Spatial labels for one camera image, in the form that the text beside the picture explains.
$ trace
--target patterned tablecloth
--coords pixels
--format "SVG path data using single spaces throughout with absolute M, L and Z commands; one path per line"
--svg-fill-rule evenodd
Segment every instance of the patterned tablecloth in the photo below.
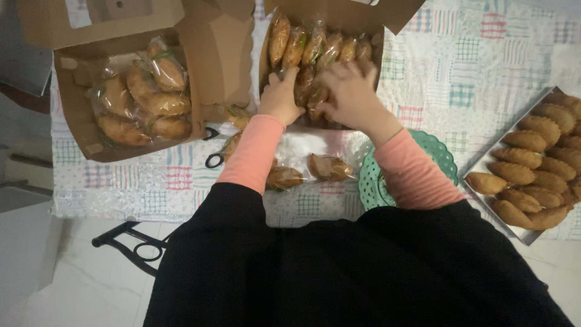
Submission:
M 270 21 L 260 0 L 254 18 L 256 63 Z M 579 54 L 581 19 L 572 21 L 511 0 L 428 0 L 399 35 L 385 30 L 377 95 L 405 127 L 424 130 L 446 143 L 463 173 L 543 88 L 558 85 L 566 93 L 581 95 Z M 255 65 L 250 90 L 254 103 L 257 72 Z M 183 222 L 200 206 L 222 170 L 207 169 L 204 162 L 222 146 L 223 138 L 111 164 L 87 161 L 65 122 L 56 79 L 51 94 L 53 213 L 58 217 Z M 235 132 L 231 125 L 215 127 L 224 134 Z M 369 146 L 360 132 L 291 128 L 277 157 L 308 175 L 305 157 L 311 152 L 341 155 L 359 167 Z M 484 219 L 500 228 L 466 195 Z M 267 192 L 264 205 L 271 226 L 357 219 L 363 211 L 355 179 Z M 542 237 L 581 240 L 580 208 Z

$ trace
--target white tiled floor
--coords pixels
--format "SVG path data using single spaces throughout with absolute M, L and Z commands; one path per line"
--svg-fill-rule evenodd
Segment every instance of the white tiled floor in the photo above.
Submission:
M 15 303 L 8 315 L 0 317 L 0 326 L 141 326 L 154 278 L 117 250 L 91 245 L 93 237 L 119 223 L 68 221 L 53 283 Z M 142 223 L 136 229 L 162 239 L 177 226 Z M 137 244 L 129 236 L 119 239 L 128 246 Z M 515 239 L 512 243 L 573 323 L 581 325 L 581 242 L 538 240 L 531 247 Z

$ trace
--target hand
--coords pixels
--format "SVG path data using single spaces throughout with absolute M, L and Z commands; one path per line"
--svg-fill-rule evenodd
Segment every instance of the hand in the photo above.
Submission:
M 317 110 L 325 111 L 336 122 L 362 131 L 379 147 L 403 127 L 375 95 L 376 76 L 374 66 L 363 76 L 353 62 L 334 63 L 321 76 L 321 82 L 330 89 L 334 101 L 319 104 Z
M 293 93 L 298 72 L 298 67 L 287 70 L 282 81 L 275 73 L 268 75 L 269 85 L 265 86 L 260 98 L 258 113 L 274 116 L 285 126 L 292 124 L 300 115 L 304 114 L 304 108 L 295 105 Z

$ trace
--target metal tray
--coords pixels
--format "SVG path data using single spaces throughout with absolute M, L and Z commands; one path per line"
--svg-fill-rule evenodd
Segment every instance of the metal tray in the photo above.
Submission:
M 521 227 L 507 225 L 502 219 L 500 219 L 498 217 L 498 215 L 488 205 L 488 203 L 492 203 L 494 197 L 493 196 L 484 196 L 484 195 L 476 192 L 475 190 L 472 189 L 472 187 L 470 187 L 470 185 L 468 185 L 468 183 L 464 179 L 471 172 L 490 173 L 490 171 L 488 170 L 486 165 L 488 165 L 494 161 L 497 161 L 497 159 L 495 159 L 493 156 L 490 155 L 490 152 L 495 151 L 495 150 L 500 150 L 502 148 L 506 148 L 507 146 L 502 144 L 500 142 L 500 140 L 502 140 L 506 134 L 517 130 L 517 128 L 516 128 L 517 123 L 520 122 L 521 119 L 524 118 L 526 115 L 528 115 L 529 112 L 537 104 L 539 104 L 541 102 L 541 100 L 547 94 L 549 94 L 553 91 L 559 92 L 559 93 L 562 92 L 556 86 L 545 88 L 542 91 L 542 93 L 539 94 L 539 96 L 537 98 L 533 99 L 533 101 L 529 103 L 529 106 L 527 106 L 527 110 L 517 120 L 515 120 L 514 124 L 512 124 L 512 126 L 502 136 L 500 136 L 498 138 L 498 140 L 496 140 L 496 142 L 494 142 L 494 144 L 488 150 L 486 150 L 486 152 L 484 152 L 484 154 L 480 158 L 478 158 L 478 160 L 474 163 L 474 165 L 472 167 L 470 167 L 468 170 L 466 170 L 466 172 L 464 173 L 464 176 L 462 176 L 463 184 L 476 195 L 476 198 L 478 198 L 480 200 L 482 205 L 484 205 L 484 207 L 492 214 L 492 216 L 500 223 L 500 225 L 503 226 L 508 233 L 511 233 L 514 236 L 516 236 L 521 242 L 523 242 L 523 244 L 525 244 L 527 246 L 531 245 L 536 239 L 538 239 L 539 236 L 541 236 L 541 234 L 544 231 L 543 230 L 527 230 L 527 229 L 524 229 Z

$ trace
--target green plastic plate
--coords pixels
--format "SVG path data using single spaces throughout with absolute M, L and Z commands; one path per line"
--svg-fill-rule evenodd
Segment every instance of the green plastic plate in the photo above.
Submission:
M 448 152 L 446 145 L 434 135 L 421 130 L 410 130 L 410 134 L 416 143 L 432 157 L 440 170 L 452 180 L 455 186 L 458 186 L 458 167 L 456 167 L 454 157 Z M 375 207 L 397 206 L 393 197 L 389 195 L 381 169 L 373 158 L 374 151 L 375 147 L 371 148 L 371 151 L 365 156 L 359 173 L 359 196 L 365 211 Z

